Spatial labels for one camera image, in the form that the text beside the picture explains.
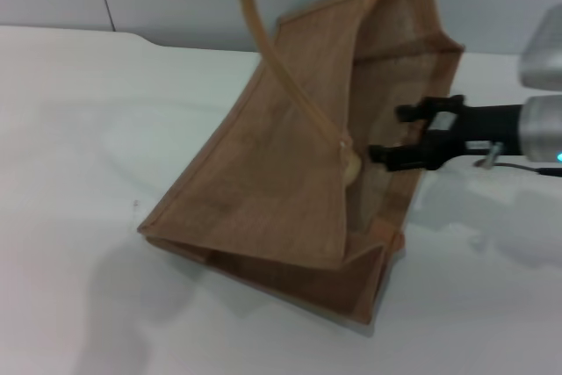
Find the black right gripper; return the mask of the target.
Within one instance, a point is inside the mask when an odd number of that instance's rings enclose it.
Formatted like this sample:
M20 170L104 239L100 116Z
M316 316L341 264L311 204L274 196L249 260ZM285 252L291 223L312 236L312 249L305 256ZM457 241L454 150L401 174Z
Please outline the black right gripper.
M425 97L396 107L399 122L428 121L420 144L370 145L368 155L389 172L439 169L458 156L487 155L495 145L502 155L521 155L521 116L521 105L468 106L463 95Z

